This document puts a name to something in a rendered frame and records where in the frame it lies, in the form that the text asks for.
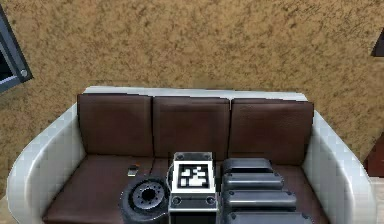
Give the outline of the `white sofa with brown cushions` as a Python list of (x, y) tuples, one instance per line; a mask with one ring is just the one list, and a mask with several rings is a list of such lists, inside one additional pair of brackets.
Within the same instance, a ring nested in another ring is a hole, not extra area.
[(314, 224), (377, 224), (360, 161), (300, 93), (92, 86), (16, 159), (6, 197), (18, 224), (122, 224), (128, 168), (173, 153), (271, 160)]

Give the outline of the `dark red-brown cabinet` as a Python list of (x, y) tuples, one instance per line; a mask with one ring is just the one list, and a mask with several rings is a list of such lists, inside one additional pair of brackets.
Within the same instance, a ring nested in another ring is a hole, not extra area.
[(364, 168), (370, 177), (384, 178), (384, 132), (364, 160)]

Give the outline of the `dark framed window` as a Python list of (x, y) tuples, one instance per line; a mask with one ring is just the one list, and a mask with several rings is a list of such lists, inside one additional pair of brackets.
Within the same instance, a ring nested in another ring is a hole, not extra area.
[(32, 78), (30, 67), (0, 5), (0, 93)]

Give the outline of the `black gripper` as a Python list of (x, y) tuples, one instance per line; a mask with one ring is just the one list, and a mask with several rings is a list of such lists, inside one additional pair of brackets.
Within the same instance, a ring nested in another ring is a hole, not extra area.
[(168, 224), (169, 196), (164, 178), (135, 178), (120, 196), (123, 224)]

